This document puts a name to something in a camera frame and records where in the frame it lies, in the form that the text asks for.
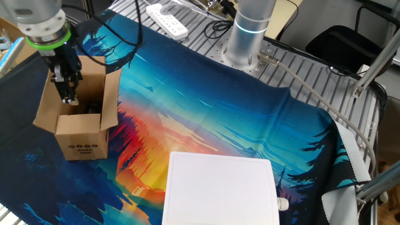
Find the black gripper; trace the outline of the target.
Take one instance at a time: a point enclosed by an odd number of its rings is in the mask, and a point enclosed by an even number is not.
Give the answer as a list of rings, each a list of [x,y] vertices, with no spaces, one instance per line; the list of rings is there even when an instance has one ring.
[[[79,86],[79,82],[83,80],[83,76],[80,72],[82,68],[81,62],[75,48],[72,45],[62,45],[52,50],[40,50],[40,55],[52,73],[56,65],[60,66],[62,72],[67,72],[68,74],[74,73],[73,83],[59,82],[57,90],[64,104],[77,106],[76,89]]]

